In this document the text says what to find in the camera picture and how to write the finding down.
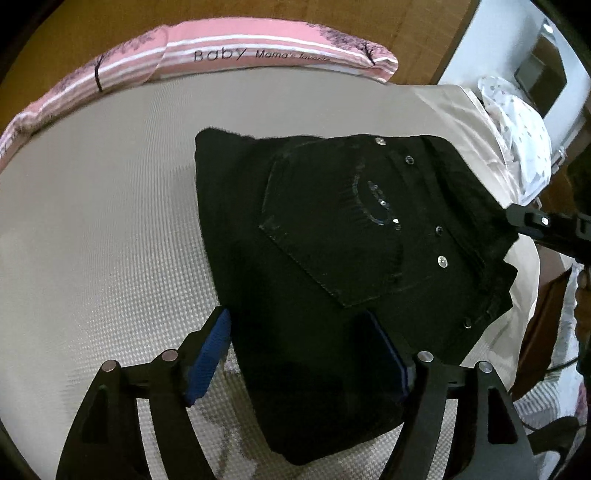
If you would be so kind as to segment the person's right hand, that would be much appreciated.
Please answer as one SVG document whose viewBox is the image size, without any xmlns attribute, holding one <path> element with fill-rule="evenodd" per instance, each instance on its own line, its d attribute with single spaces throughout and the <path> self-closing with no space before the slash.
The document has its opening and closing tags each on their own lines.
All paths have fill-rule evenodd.
<svg viewBox="0 0 591 480">
<path fill-rule="evenodd" d="M 590 302 L 591 296 L 591 275 L 590 267 L 585 266 L 578 275 L 576 300 L 578 304 L 586 304 Z"/>
</svg>

